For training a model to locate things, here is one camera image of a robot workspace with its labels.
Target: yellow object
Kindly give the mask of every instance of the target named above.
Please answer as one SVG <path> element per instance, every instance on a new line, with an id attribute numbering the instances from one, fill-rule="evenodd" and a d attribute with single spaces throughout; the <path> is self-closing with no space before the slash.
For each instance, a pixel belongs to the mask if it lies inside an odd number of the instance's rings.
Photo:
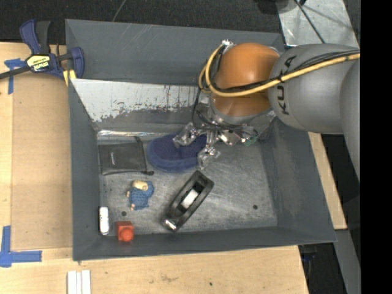
<path id="1" fill-rule="evenodd" d="M 77 78 L 76 73 L 73 69 L 65 70 L 62 74 L 64 76 L 64 80 L 66 81 L 67 87 L 68 87 L 68 79 L 69 78 Z"/>
<path id="2" fill-rule="evenodd" d="M 143 191 L 148 190 L 147 182 L 139 181 L 139 180 L 133 181 L 132 182 L 132 187 L 136 187 L 137 189 L 140 189 L 140 190 L 143 190 Z"/>
<path id="3" fill-rule="evenodd" d="M 341 56 L 340 58 L 335 58 L 335 59 L 331 59 L 331 60 L 326 60 L 324 62 L 315 64 L 313 66 L 310 67 L 305 67 L 301 70 L 298 70 L 296 72 L 292 72 L 292 73 L 288 73 L 284 76 L 281 76 L 279 79 L 275 79 L 273 81 L 270 81 L 264 85 L 260 85 L 258 87 L 252 88 L 252 89 L 248 89 L 248 90 L 244 90 L 244 91 L 240 91 L 240 92 L 222 92 L 216 88 L 214 88 L 211 84 L 211 79 L 209 78 L 209 70 L 211 68 L 211 65 L 213 63 L 214 58 L 216 57 L 216 55 L 218 54 L 218 52 L 222 49 L 222 47 L 224 47 L 224 45 L 219 45 L 219 47 L 217 47 L 214 52 L 211 54 L 211 56 L 209 57 L 207 64 L 205 65 L 205 67 L 202 69 L 200 76 L 199 76 L 199 87 L 203 88 L 205 90 L 205 88 L 203 87 L 203 84 L 201 83 L 200 80 L 202 80 L 203 78 L 203 74 L 205 76 L 206 79 L 206 84 L 208 89 L 217 94 L 218 96 L 222 96 L 222 97 L 240 97 L 240 96 L 246 96 L 246 95 L 250 95 L 250 94 L 254 94 L 255 92 L 259 92 L 259 91 L 263 91 L 265 89 L 268 89 L 270 87 L 273 87 L 279 83 L 282 83 L 284 81 L 290 80 L 292 78 L 295 77 L 299 77 L 301 75 L 307 74 L 309 72 L 321 69 L 323 67 L 327 67 L 327 66 L 332 66 L 333 64 L 337 64 L 337 63 L 342 63 L 342 62 L 346 62 L 346 61 L 351 61 L 351 60 L 356 60 L 359 59 L 361 57 L 361 54 L 355 54 L 355 55 L 348 55 L 348 56 Z"/>

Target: blue yarn toy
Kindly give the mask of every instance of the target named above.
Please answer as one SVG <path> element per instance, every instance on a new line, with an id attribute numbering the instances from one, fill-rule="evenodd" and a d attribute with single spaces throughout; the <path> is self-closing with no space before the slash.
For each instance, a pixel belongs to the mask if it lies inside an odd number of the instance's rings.
<path id="1" fill-rule="evenodd" d="M 131 210 L 141 210 L 148 207 L 148 199 L 154 193 L 152 182 L 133 181 L 132 186 L 127 190 L 127 197 Z"/>

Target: white plastic piece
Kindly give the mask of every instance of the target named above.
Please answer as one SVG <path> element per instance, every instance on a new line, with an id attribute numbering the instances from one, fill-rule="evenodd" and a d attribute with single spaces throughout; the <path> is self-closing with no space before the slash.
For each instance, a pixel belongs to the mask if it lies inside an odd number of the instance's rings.
<path id="1" fill-rule="evenodd" d="M 184 198 L 184 200 L 181 202 L 181 206 L 183 206 L 185 209 L 188 209 L 191 204 L 195 201 L 195 199 L 198 197 L 198 192 L 196 190 L 191 189 L 188 195 Z"/>
<path id="2" fill-rule="evenodd" d="M 99 230 L 101 234 L 108 235 L 109 229 L 109 208 L 103 206 L 99 208 Z"/>
<path id="3" fill-rule="evenodd" d="M 67 273 L 67 294 L 91 294 L 91 274 L 90 270 Z"/>

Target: yellow cable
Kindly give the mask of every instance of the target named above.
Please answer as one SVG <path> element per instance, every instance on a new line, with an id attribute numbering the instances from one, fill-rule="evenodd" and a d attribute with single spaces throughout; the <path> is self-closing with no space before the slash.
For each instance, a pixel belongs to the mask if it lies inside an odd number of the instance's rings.
<path id="1" fill-rule="evenodd" d="M 202 91 L 203 93 L 205 93 L 205 94 L 210 94 L 211 91 L 206 90 L 206 89 L 204 88 L 204 86 L 203 86 L 203 76 L 204 76 L 204 73 L 206 72 L 206 67 L 207 67 L 207 65 L 205 65 L 205 66 L 203 67 L 202 71 L 200 72 L 200 74 L 199 74 L 199 76 L 198 76 L 198 87 L 201 89 L 201 91 Z"/>
<path id="2" fill-rule="evenodd" d="M 244 90 L 244 91 L 240 91 L 240 92 L 222 92 L 219 91 L 217 89 L 215 89 L 212 85 L 211 85 L 211 80 L 209 78 L 209 69 L 211 67 L 212 61 L 215 58 L 216 54 L 218 53 L 218 51 L 223 47 L 223 45 L 220 45 L 218 48 L 215 49 L 215 51 L 211 54 L 211 56 L 209 57 L 206 66 L 203 68 L 202 72 L 200 73 L 199 76 L 199 81 L 202 79 L 202 74 L 205 73 L 205 78 L 206 78 L 206 83 L 208 86 L 208 89 L 211 90 L 211 92 L 217 94 L 218 96 L 222 96 L 222 97 L 240 97 L 240 96 L 246 96 L 246 95 L 250 95 L 250 94 L 254 94 L 256 92 L 259 91 L 263 91 L 265 89 L 268 89 L 270 87 L 273 87 L 279 83 L 282 83 L 283 81 L 287 81 L 290 80 L 292 78 L 295 77 L 299 77 L 301 75 L 304 75 L 306 73 L 310 73 L 314 70 L 318 70 L 321 69 L 323 67 L 327 67 L 327 66 L 332 66 L 333 64 L 337 64 L 337 63 L 342 63 L 345 61 L 351 61 L 351 60 L 356 60 L 359 59 L 361 57 L 361 54 L 355 54 L 355 55 L 349 55 L 349 56 L 342 56 L 340 58 L 336 58 L 336 59 L 331 59 L 331 60 L 327 60 L 318 64 L 315 64 L 313 66 L 310 67 L 305 67 L 301 70 L 298 70 L 296 72 L 292 72 L 289 73 L 287 75 L 284 75 L 281 77 L 280 80 L 273 80 L 270 81 L 267 84 L 261 85 L 259 87 L 256 88 L 252 88 L 252 89 L 248 89 L 248 90 Z"/>

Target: clamp handle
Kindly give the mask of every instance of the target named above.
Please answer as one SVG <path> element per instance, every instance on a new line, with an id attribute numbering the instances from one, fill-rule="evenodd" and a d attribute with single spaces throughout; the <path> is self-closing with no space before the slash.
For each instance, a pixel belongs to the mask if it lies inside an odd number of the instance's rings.
<path id="1" fill-rule="evenodd" d="M 36 22 L 34 19 L 24 22 L 20 26 L 23 42 L 30 48 L 31 54 L 49 53 L 48 29 L 50 21 Z"/>

